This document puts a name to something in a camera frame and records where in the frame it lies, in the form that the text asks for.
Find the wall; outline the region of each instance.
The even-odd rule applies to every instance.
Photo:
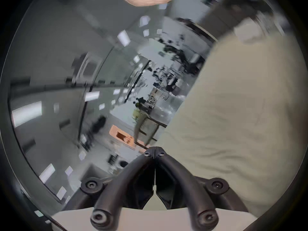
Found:
[[[205,5],[203,1],[205,0],[173,0],[168,15],[172,19],[181,17],[198,22],[210,10],[210,7]]]

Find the ceiling light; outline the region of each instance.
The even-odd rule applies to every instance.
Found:
[[[49,177],[55,172],[55,168],[52,164],[49,164],[47,168],[44,169],[44,171],[39,176],[40,180],[45,183]]]
[[[143,31],[143,36],[144,36],[144,37],[147,37],[147,36],[149,36],[149,35],[150,35],[149,29],[146,29],[146,30]]]
[[[68,166],[65,173],[67,174],[67,176],[70,176],[70,174],[73,172],[73,169],[71,166]]]
[[[54,113],[57,114],[59,113],[60,110],[60,105],[59,103],[54,103]]]
[[[81,151],[80,153],[79,153],[79,159],[82,161],[85,157],[86,157],[86,153],[84,152],[84,151]]]
[[[42,115],[42,102],[32,103],[12,111],[14,127],[18,127],[27,121]]]
[[[127,46],[131,41],[125,30],[123,30],[118,34],[118,39],[120,40],[121,44],[123,44],[124,47]]]
[[[95,99],[98,99],[98,97],[99,97],[99,91],[86,92],[84,101],[87,102],[87,101],[95,100]]]
[[[139,25],[139,27],[148,25],[148,23],[149,23],[150,20],[151,20],[150,17],[148,17],[147,15],[146,15],[146,16],[142,16],[142,17],[140,18],[140,25]]]
[[[167,3],[163,3],[158,6],[158,9],[160,10],[165,10],[166,8],[167,8]]]
[[[99,106],[98,106],[98,109],[99,110],[102,110],[102,109],[104,109],[105,108],[105,104],[104,103],[102,103],[102,104],[100,104]]]
[[[66,198],[65,203],[67,204],[67,202],[70,201],[70,199],[71,199],[71,196],[68,196],[68,197]]]
[[[135,56],[135,57],[134,57],[134,62],[135,62],[135,63],[137,63],[137,62],[139,62],[139,61],[140,61],[139,56],[138,56],[138,55],[137,55],[137,56]]]
[[[65,193],[66,193],[66,189],[64,187],[61,187],[57,193],[57,197],[61,200],[64,197]]]
[[[113,90],[113,94],[114,94],[114,95],[117,95],[117,94],[120,93],[120,91],[121,91],[121,89],[114,89],[114,90]]]
[[[34,211],[34,213],[35,213],[38,217],[44,216],[43,213],[40,212],[39,210]]]

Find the white surface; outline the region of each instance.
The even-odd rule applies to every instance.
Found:
[[[135,57],[134,57],[134,62],[135,62],[135,63],[137,63],[137,62],[139,62],[139,61],[140,61],[139,56],[138,56],[138,55],[137,55],[137,56],[135,56]]]
[[[165,10],[167,8],[167,5],[168,5],[167,3],[159,4],[158,9]]]
[[[42,102],[32,103],[12,111],[14,127],[18,127],[27,121],[42,115]]]
[[[68,166],[67,169],[66,169],[66,171],[65,171],[66,175],[67,175],[67,176],[70,176],[70,174],[71,174],[72,172],[73,172],[72,167],[71,167],[71,166]]]
[[[99,91],[86,92],[84,101],[87,102],[87,101],[95,100],[95,99],[98,99],[98,97],[99,97]]]
[[[69,210],[56,213],[52,218],[59,222],[67,231],[95,231],[91,225],[90,216],[92,208],[81,210]],[[219,222],[213,231],[243,231],[256,220],[248,212],[216,209]],[[54,231],[58,228],[52,224]],[[187,208],[165,210],[165,211],[144,211],[137,209],[122,208],[117,231],[170,231],[183,230],[193,231],[190,216]]]
[[[35,213],[38,217],[44,216],[43,213],[40,212],[39,210],[34,211],[34,213]]]
[[[66,189],[64,187],[61,187],[57,193],[57,197],[61,200],[63,196],[65,195],[65,193],[66,193]]]
[[[149,29],[143,30],[143,36],[144,37],[149,36],[149,34],[150,34]]]
[[[104,103],[102,103],[102,104],[100,104],[99,106],[98,106],[98,109],[99,110],[102,110],[102,109],[104,109],[105,108],[105,104]]]
[[[81,151],[80,153],[79,153],[79,159],[80,160],[83,160],[85,157],[86,157],[86,152],[85,151]]]
[[[212,49],[156,143],[193,175],[221,177],[260,216],[286,191],[307,146],[308,72],[295,37]]]
[[[253,39],[259,39],[263,35],[259,24],[257,24],[251,18],[244,19],[239,25],[234,27],[234,33],[238,40],[243,43]]]
[[[114,94],[114,95],[117,95],[117,94],[120,93],[120,91],[121,91],[121,89],[114,89],[114,90],[113,90],[113,94]]]
[[[148,23],[149,23],[150,20],[151,20],[151,19],[150,19],[149,16],[147,16],[147,15],[142,16],[142,17],[140,18],[140,24],[139,24],[139,26],[142,27],[142,26],[148,25]]]
[[[59,103],[54,103],[54,113],[57,114],[59,113],[60,110],[60,104]]]
[[[118,39],[120,40],[121,44],[123,44],[124,47],[127,46],[131,41],[125,30],[121,31],[118,34]]]
[[[41,179],[43,183],[45,183],[55,171],[56,170],[54,166],[52,164],[49,164],[47,168],[45,168],[44,171],[41,173],[39,178]]]
[[[67,202],[70,201],[70,199],[71,199],[71,196],[68,196],[68,197],[66,198],[65,203],[67,204]]]

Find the bolt head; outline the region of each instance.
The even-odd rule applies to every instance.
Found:
[[[87,188],[95,188],[97,187],[97,183],[95,181],[89,181],[87,184],[86,184],[86,187]]]
[[[95,210],[92,213],[91,221],[98,226],[106,226],[108,224],[108,217],[102,210]]]
[[[204,211],[199,215],[198,221],[201,226],[214,227],[218,222],[218,215],[213,210]]]
[[[220,181],[214,181],[214,182],[212,183],[212,187],[213,187],[214,189],[222,189],[223,186],[224,186],[224,185],[223,185]]]

